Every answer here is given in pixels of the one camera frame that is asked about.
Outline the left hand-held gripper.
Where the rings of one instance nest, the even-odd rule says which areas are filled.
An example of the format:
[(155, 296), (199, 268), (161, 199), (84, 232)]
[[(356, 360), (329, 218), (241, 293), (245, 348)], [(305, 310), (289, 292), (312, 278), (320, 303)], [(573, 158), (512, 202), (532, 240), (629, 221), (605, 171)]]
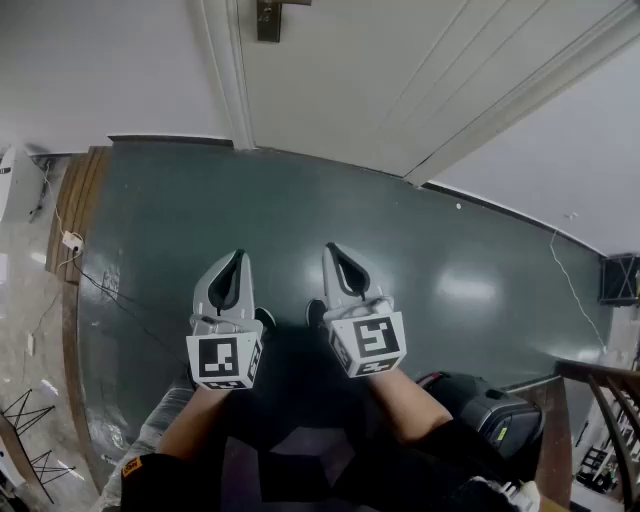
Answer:
[(197, 282), (190, 317), (192, 334), (186, 337), (196, 384), (209, 390), (254, 386), (264, 351), (264, 325), (252, 317), (254, 305), (253, 273), (246, 251), (220, 258)]

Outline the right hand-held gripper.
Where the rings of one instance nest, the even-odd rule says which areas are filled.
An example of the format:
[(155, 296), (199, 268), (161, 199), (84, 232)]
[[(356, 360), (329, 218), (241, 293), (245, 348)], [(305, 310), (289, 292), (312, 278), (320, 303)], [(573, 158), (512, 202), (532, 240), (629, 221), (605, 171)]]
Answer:
[[(395, 369), (406, 356), (402, 313), (394, 310), (390, 296), (365, 300), (382, 294), (378, 268), (357, 250), (334, 242), (325, 246), (322, 264), (326, 302), (333, 309), (323, 322), (346, 375), (359, 378)], [(351, 305), (358, 298), (365, 301)]]

